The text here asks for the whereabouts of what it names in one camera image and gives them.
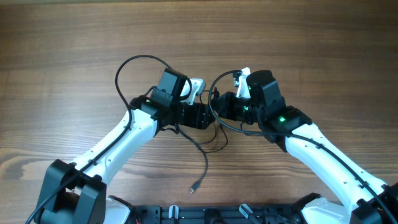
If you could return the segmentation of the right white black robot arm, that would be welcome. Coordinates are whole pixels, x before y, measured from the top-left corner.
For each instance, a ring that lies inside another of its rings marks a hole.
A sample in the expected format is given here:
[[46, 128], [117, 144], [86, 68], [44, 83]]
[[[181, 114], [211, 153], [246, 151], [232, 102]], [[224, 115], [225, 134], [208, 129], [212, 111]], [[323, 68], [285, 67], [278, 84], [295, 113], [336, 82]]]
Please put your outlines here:
[[296, 223], [397, 223], [397, 185], [366, 172], [334, 146], [302, 111], [287, 106], [269, 70], [233, 70], [236, 93], [219, 95], [212, 85], [208, 102], [217, 121], [257, 123], [264, 136], [303, 162], [338, 197], [340, 204], [309, 194], [293, 206]]

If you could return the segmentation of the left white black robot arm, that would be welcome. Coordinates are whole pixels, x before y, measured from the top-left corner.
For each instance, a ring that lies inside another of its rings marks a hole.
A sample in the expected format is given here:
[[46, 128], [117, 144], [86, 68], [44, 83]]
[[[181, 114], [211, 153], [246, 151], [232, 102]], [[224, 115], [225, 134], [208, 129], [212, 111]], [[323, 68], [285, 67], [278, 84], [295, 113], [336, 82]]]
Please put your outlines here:
[[107, 194], [131, 156], [168, 125], [208, 126], [207, 107], [195, 102], [205, 82], [166, 68], [152, 93], [129, 102], [123, 119], [99, 143], [69, 163], [47, 168], [36, 209], [27, 222], [132, 223], [134, 207]]

